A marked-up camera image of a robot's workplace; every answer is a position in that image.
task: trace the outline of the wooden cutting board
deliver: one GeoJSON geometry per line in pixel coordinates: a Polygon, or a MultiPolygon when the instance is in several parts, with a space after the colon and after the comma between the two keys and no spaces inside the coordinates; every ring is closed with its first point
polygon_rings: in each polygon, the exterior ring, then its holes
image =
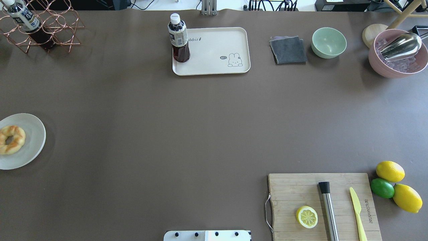
{"type": "Polygon", "coordinates": [[[318,182],[329,181],[333,210],[340,241],[359,241],[357,221],[349,188],[361,203],[361,220],[369,241],[382,241],[367,173],[275,173],[269,174],[273,214],[273,241],[328,241],[324,207],[318,182]],[[318,225],[301,226],[296,219],[299,207],[307,205],[318,214],[318,225]]]}

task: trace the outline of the gray cloth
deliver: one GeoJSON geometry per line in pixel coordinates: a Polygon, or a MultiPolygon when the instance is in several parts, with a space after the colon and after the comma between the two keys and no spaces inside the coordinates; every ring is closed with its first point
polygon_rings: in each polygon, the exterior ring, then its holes
{"type": "Polygon", "coordinates": [[[298,36],[274,37],[269,43],[277,64],[301,63],[308,60],[303,47],[303,39],[299,39],[298,36]]]}

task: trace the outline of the plate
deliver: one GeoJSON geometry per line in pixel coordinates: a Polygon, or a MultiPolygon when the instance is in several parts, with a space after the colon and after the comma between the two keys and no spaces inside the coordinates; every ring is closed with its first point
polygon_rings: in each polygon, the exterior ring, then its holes
{"type": "Polygon", "coordinates": [[[42,121],[27,113],[14,114],[0,121],[0,129],[16,125],[25,131],[25,144],[12,155],[0,155],[0,169],[10,170],[30,163],[43,149],[46,129],[42,121]]]}
{"type": "Polygon", "coordinates": [[[190,28],[190,59],[179,63],[172,58],[177,75],[241,74],[250,67],[247,32],[241,27],[190,28]]]}

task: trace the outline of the yellow knife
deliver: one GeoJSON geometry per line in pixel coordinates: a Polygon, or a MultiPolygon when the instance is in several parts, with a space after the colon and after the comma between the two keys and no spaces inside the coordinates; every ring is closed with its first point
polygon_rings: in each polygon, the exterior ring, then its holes
{"type": "Polygon", "coordinates": [[[363,223],[361,222],[360,217],[360,200],[352,187],[349,188],[349,191],[351,192],[352,205],[354,205],[355,218],[357,219],[358,237],[360,238],[360,241],[367,241],[366,232],[364,232],[363,223]]]}

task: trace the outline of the soda bottle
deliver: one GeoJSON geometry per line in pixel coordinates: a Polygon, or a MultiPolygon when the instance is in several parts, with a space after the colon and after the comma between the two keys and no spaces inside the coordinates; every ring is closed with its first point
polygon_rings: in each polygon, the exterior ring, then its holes
{"type": "Polygon", "coordinates": [[[178,13],[171,14],[170,18],[168,31],[172,44],[172,55],[176,61],[184,63],[190,58],[186,24],[180,19],[178,13]]]}
{"type": "Polygon", "coordinates": [[[3,0],[7,6],[7,12],[32,40],[44,49],[55,46],[52,36],[42,30],[42,23],[20,0],[3,0]]]}

